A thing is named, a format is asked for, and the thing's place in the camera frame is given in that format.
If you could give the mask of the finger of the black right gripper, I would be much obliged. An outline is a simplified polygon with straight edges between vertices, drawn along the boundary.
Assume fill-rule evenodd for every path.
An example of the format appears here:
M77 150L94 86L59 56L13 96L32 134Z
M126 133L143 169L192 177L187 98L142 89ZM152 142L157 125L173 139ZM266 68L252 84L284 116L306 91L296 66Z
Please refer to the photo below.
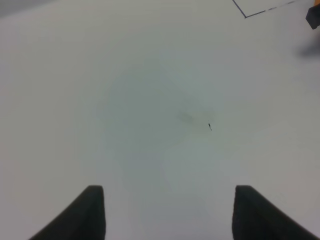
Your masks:
M305 17L306 21L310 27L315 30L320 26L320 5L314 5L308 9L307 15Z

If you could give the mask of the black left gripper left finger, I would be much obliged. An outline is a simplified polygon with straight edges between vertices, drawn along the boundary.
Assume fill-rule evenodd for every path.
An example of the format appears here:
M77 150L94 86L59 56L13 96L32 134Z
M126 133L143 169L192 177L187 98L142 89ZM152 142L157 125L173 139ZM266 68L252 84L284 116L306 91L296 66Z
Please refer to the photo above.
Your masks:
M106 226L104 189L90 185L31 239L104 240Z

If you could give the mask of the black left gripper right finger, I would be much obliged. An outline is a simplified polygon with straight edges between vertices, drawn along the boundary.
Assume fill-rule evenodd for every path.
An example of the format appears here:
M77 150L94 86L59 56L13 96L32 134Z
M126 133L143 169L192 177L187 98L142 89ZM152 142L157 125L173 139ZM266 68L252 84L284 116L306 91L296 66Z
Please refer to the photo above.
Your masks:
M249 185L235 187L234 240L318 240Z

